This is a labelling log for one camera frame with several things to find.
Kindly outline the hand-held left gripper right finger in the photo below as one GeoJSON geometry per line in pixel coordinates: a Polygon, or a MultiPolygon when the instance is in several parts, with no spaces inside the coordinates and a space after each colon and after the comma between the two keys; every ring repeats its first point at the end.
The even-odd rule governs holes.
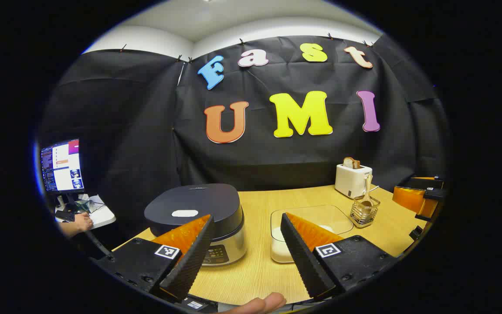
{"type": "Polygon", "coordinates": [[[360,235],[343,238],[289,212],[282,214],[281,233],[316,301],[358,290],[399,261],[360,235]]]}

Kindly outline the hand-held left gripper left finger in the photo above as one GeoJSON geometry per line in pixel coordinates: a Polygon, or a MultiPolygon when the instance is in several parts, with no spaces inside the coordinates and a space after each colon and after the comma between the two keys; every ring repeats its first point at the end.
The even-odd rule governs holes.
{"type": "Polygon", "coordinates": [[[206,215],[152,241],[134,237],[96,264],[140,291],[179,303],[193,286],[214,230],[214,218],[206,215]]]}

